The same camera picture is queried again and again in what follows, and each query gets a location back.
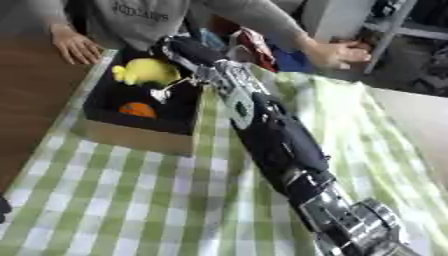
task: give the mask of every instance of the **sleeve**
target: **sleeve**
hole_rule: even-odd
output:
[[[68,24],[64,6],[67,0],[28,0],[30,8],[46,26],[54,23]]]
[[[297,50],[298,35],[306,32],[270,0],[196,0],[216,14],[253,29],[274,40],[281,48]]]

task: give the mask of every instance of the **cardboard box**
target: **cardboard box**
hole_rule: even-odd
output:
[[[176,85],[169,103],[161,104],[150,96],[157,84],[126,86],[113,79],[111,68],[125,66],[134,58],[150,57],[129,49],[117,53],[109,68],[94,87],[83,109],[85,136],[99,143],[156,151],[166,154],[191,155],[202,88],[188,82]],[[190,75],[178,67],[182,76]],[[143,102],[154,108],[157,118],[127,115],[119,108],[129,102]]]

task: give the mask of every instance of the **person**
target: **person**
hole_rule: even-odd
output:
[[[368,52],[355,47],[356,42],[317,42],[271,0],[90,0],[90,38],[71,26],[63,0],[31,1],[50,31],[53,44],[71,64],[97,62],[102,47],[130,45],[137,50],[148,49],[159,38],[178,32],[192,3],[275,39],[285,50],[304,52],[318,67],[349,69],[353,62],[370,59]]]

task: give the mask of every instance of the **gray sweatshirt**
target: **gray sweatshirt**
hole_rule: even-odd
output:
[[[46,25],[68,23],[66,0],[30,0]],[[202,4],[242,26],[275,39],[283,48],[294,49],[304,31],[270,0],[88,0],[89,35],[100,45],[119,48],[127,43],[146,50],[157,39],[174,35],[191,3]]]

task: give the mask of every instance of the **human arm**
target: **human arm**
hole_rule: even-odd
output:
[[[319,43],[270,0],[196,0],[217,14],[275,39],[283,49],[301,50],[318,67],[350,68],[352,62],[368,61],[367,51],[356,43]]]
[[[67,62],[96,63],[101,57],[100,47],[73,28],[64,12],[65,3],[66,0],[30,0],[32,9]]]

